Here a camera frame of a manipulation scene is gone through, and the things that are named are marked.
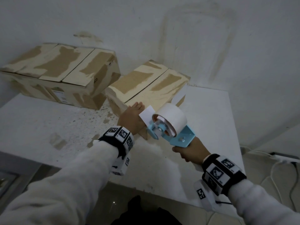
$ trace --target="left hand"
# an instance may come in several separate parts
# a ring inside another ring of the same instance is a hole
[[[128,129],[132,135],[137,134],[146,125],[140,118],[139,114],[145,109],[145,105],[142,102],[136,102],[120,115],[118,125]]]

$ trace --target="right hand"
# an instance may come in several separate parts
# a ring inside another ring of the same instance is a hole
[[[194,137],[188,147],[175,146],[172,150],[180,153],[181,158],[185,159],[186,162],[193,162],[199,165],[202,165],[203,160],[211,154],[198,137]]]

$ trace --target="taped cardboard box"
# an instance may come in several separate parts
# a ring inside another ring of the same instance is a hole
[[[104,89],[120,77],[113,51],[61,44],[36,56],[17,73],[5,70],[5,75],[13,76],[14,80],[18,75],[24,79],[18,83],[31,92],[29,95],[20,90],[24,95],[42,98],[30,88],[38,83],[52,101],[91,109],[100,109],[106,99]]]
[[[119,116],[128,106],[143,102],[155,111],[165,103],[180,106],[184,99],[189,77],[168,67],[149,60],[120,78],[105,89],[105,94],[113,112]],[[146,129],[140,132],[146,140]]]

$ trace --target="wrist strap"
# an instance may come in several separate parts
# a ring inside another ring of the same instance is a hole
[[[235,163],[218,154],[210,155],[204,161],[202,168],[203,181],[217,196],[219,194],[227,196],[231,186],[247,178]]]
[[[122,159],[129,153],[134,145],[132,133],[121,126],[113,126],[109,128],[102,137],[99,138],[99,141],[105,141],[112,146],[118,148],[119,156],[122,156]]]

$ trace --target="tape roll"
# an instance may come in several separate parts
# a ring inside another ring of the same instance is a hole
[[[168,135],[173,136],[172,131],[174,131],[176,136],[180,133],[183,128],[187,125],[188,121],[185,114],[179,109],[177,106],[166,103],[163,105],[153,116],[152,119],[156,122],[159,116],[163,117],[166,120],[166,125],[168,126],[169,130],[167,129]]]

